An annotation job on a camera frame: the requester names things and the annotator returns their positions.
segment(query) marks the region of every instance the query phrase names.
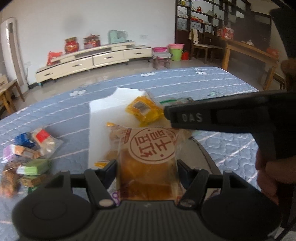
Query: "red jar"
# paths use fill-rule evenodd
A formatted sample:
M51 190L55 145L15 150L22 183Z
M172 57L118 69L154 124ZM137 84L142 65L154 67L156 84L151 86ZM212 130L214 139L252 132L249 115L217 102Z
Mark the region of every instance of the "red jar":
M77 37L72 37L69 39L66 39L66 45L65 45L65 52L66 53L73 53L79 50L79 43L77 42Z

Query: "blue quilted bedspread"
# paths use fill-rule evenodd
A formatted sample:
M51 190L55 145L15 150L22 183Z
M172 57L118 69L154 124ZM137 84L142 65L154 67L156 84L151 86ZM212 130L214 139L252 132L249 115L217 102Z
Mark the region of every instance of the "blue quilted bedspread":
M216 67L172 69L106 80L81 87L84 95L70 92L29 106L0 121L0 152L15 136L45 127L64 144L52 156L53 173L70 170L82 173L88 166L89 102L111 95L117 87L144 89L159 101L192 97L194 100L257 91L255 88ZM196 131L194 137L204 146L221 171L233 170L256 186L254 167L257 145L251 134ZM0 197L0 240L17 239L11 222L14 205L27 195L21 189L13 199Z

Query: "white wall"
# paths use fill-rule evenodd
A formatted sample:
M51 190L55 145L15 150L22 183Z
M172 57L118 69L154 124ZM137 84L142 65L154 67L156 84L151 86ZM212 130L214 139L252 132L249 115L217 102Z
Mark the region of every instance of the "white wall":
M255 12L260 12L264 14L269 14L269 11L278 8L273 2L261 1L261 0L248 0L251 3L251 10ZM271 23L271 37L270 37L270 47L279 50L279 60L282 62L287 59L287 53L284 48L283 42L276 29L274 22ZM276 69L276 73L284 75L280 66Z
M1 40L0 40L0 73L2 75L6 74L6 68L4 64L4 58L2 54L2 48L1 48Z
M28 83L35 71L46 65L49 51L64 51L65 39L99 34L108 43L111 29L125 30L128 39L152 47L174 43L175 1L173 0L14 0L2 20L16 17L23 63L31 62Z

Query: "yellow wrapper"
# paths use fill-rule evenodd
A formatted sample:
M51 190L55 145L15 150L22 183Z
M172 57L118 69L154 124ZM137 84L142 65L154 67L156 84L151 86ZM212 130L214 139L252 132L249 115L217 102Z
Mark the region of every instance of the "yellow wrapper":
M163 109L145 96L137 97L127 106L126 112L133 114L140 121L140 127L146 127L164 117Z

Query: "human hand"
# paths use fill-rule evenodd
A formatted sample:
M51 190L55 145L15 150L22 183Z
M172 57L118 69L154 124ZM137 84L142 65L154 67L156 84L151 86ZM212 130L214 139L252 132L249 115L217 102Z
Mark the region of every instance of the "human hand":
M258 170L257 183L261 192L276 204L277 182L296 183L296 156L276 161L265 160L260 150L257 151L255 168Z

